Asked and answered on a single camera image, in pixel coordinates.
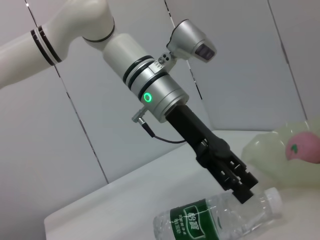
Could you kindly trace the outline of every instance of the bottle cap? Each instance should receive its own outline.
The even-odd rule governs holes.
[[[264,191],[264,194],[268,199],[272,214],[275,218],[280,218],[282,216],[283,203],[278,190],[275,187],[273,187]]]

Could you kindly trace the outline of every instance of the green bottle label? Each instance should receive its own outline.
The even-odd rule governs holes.
[[[206,200],[200,200],[170,211],[176,240],[219,240]]]

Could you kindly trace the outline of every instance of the white wall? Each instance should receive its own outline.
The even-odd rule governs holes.
[[[38,25],[48,21],[64,2],[28,0]],[[173,25],[162,0],[109,3],[119,32],[131,34],[155,58],[166,50]],[[57,68],[110,182],[178,147],[150,139],[131,121],[142,103],[103,61],[102,54],[83,39],[71,44],[68,58]],[[186,62],[180,61],[171,75],[190,95],[190,108],[210,126]],[[157,135],[181,140],[168,123],[159,124],[149,114],[145,119]]]
[[[270,0],[302,103],[309,119],[320,115],[320,1]]]
[[[0,46],[34,28],[1,1]],[[54,68],[0,90],[0,153],[1,240],[44,240],[45,217],[106,184]]]
[[[304,112],[267,0],[166,0],[213,41],[209,64],[191,69],[215,129],[272,130]]]

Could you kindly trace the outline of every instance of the robotic arm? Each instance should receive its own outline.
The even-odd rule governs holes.
[[[224,190],[232,189],[241,203],[253,196],[250,189],[258,181],[229,145],[186,106],[189,96],[169,75],[177,59],[196,57],[207,63],[217,53],[188,19],[173,30],[166,46],[169,52],[155,60],[130,35],[117,33],[107,0],[69,0],[48,23],[0,48],[0,88],[62,62],[77,37],[102,51],[103,59],[143,103],[134,122],[154,137],[143,119],[145,112],[150,111],[160,123],[168,121]]]

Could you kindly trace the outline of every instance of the black ring band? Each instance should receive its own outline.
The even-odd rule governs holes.
[[[39,33],[40,33],[40,36],[41,38],[43,39],[46,47],[49,49],[50,53],[52,54],[52,56],[55,58],[55,60],[58,62],[58,63],[61,63],[62,60],[60,59],[60,57],[58,56],[58,54],[56,53],[56,51],[54,50],[54,48],[52,47],[52,45],[50,44],[44,30],[42,29],[42,26],[38,27],[38,30],[39,30]]]
[[[152,56],[147,55],[147,56],[143,56],[141,58],[139,58],[137,61],[135,61],[134,63],[131,64],[131,66],[125,71],[124,75],[123,75],[123,82],[124,84],[126,84],[126,80],[127,77],[129,76],[129,74],[131,73],[131,71],[138,66],[140,63],[142,63],[143,61],[147,60],[147,59],[154,59]]]
[[[42,53],[43,57],[45,58],[45,60],[51,65],[51,66],[54,66],[54,62],[50,59],[50,57],[48,56],[48,54],[46,53],[46,51],[44,50],[44,48],[42,47],[37,35],[36,35],[36,32],[35,30],[31,30],[31,35],[32,35],[32,38],[36,44],[36,46],[38,47],[39,51]]]
[[[103,41],[105,41],[105,40],[107,40],[108,38],[111,37],[111,35],[112,35],[112,34],[114,33],[114,31],[115,31],[115,28],[116,28],[116,25],[113,23],[113,29],[112,29],[112,31],[110,32],[110,34],[109,34],[108,36],[102,38],[102,39],[99,39],[99,40],[89,40],[89,39],[86,39],[85,37],[83,37],[83,39],[86,40],[86,41],[88,41],[88,42],[90,42],[90,43],[101,43],[101,42],[103,42]]]
[[[163,71],[160,73],[157,73],[156,75],[154,75],[140,90],[139,94],[138,94],[138,99],[141,101],[142,99],[142,95],[144,94],[144,92],[148,89],[148,87],[151,86],[151,84],[153,84],[155,81],[157,81],[159,78],[169,75],[167,72]]]
[[[134,84],[136,78],[144,71],[146,70],[151,64],[153,64],[155,61],[149,61],[145,65],[143,65],[141,68],[139,68],[130,78],[128,83],[128,88],[131,90],[132,84]]]

